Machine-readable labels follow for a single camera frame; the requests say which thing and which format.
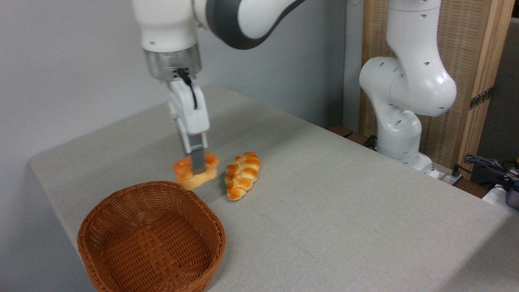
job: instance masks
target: bread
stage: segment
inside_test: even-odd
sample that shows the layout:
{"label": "bread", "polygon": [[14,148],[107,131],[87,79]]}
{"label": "bread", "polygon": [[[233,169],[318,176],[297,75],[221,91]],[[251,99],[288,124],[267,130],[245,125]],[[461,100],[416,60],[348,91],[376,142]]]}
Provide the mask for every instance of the bread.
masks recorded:
{"label": "bread", "polygon": [[225,169],[227,196],[233,201],[241,199],[258,180],[261,162],[256,153],[247,152],[238,156]]}
{"label": "bread", "polygon": [[186,157],[173,164],[173,172],[175,173],[176,182],[188,191],[203,185],[204,183],[214,179],[217,175],[216,166],[220,162],[218,156],[211,152],[205,153],[206,171],[201,174],[193,175],[191,169],[191,160]]}

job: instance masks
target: wooden panel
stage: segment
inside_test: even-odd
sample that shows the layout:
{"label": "wooden panel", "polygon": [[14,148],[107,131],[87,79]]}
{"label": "wooden panel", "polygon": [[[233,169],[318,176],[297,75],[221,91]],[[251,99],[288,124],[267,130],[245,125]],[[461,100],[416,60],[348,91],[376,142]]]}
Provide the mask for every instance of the wooden panel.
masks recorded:
{"label": "wooden panel", "polygon": [[[492,2],[472,96],[476,96],[494,85],[513,6],[514,0]],[[457,163],[470,170],[472,165],[464,164],[463,157],[467,153],[477,152],[488,105],[487,100],[467,114]]]}

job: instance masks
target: wicker basket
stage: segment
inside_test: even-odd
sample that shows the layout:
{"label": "wicker basket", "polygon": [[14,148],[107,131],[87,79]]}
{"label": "wicker basket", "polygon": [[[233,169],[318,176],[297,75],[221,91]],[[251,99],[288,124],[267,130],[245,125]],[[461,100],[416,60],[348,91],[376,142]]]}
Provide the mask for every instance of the wicker basket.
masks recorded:
{"label": "wicker basket", "polygon": [[151,181],[100,202],[77,245],[97,291],[204,291],[222,261],[225,233],[193,192]]}

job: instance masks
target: robotic arm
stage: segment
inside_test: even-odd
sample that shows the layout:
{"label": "robotic arm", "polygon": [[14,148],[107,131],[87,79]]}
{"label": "robotic arm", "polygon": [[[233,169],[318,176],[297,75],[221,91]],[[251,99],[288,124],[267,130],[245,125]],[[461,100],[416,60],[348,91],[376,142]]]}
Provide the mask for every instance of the robotic arm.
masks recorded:
{"label": "robotic arm", "polygon": [[193,79],[201,70],[196,29],[211,30],[229,46],[261,44],[304,0],[132,0],[150,74],[171,91],[169,102],[193,173],[205,171],[209,130],[206,102]]}
{"label": "robotic arm", "polygon": [[373,58],[360,74],[377,117],[377,151],[431,176],[438,173],[418,152],[421,124],[415,113],[440,116],[456,98],[436,43],[440,4],[390,0],[386,39],[398,58]]}
{"label": "robotic arm", "polygon": [[[211,30],[229,46],[261,44],[304,0],[132,0],[141,26],[150,74],[171,91],[170,107],[193,173],[205,171],[209,130],[202,90],[196,28]],[[439,116],[454,103],[456,85],[436,44],[441,0],[390,0],[387,41],[398,59],[373,58],[360,85],[378,121],[378,151],[431,174],[431,160],[418,152],[421,124],[414,113]]]}

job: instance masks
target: braided bread roll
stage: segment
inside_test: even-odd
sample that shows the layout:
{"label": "braided bread roll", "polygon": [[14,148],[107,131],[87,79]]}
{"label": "braided bread roll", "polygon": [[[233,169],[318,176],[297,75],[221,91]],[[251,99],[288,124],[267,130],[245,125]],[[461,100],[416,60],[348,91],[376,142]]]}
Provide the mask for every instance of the braided bread roll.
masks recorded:
{"label": "braided bread roll", "polygon": [[206,152],[204,157],[206,159],[206,171],[197,175],[193,175],[191,170],[191,160],[189,157],[173,164],[173,172],[175,173],[176,181],[186,190],[192,191],[216,177],[216,166],[220,160],[211,152]]}
{"label": "braided bread roll", "polygon": [[260,168],[260,159],[256,153],[247,152],[243,156],[237,156],[225,169],[225,184],[229,199],[237,201],[245,196],[258,180]]}

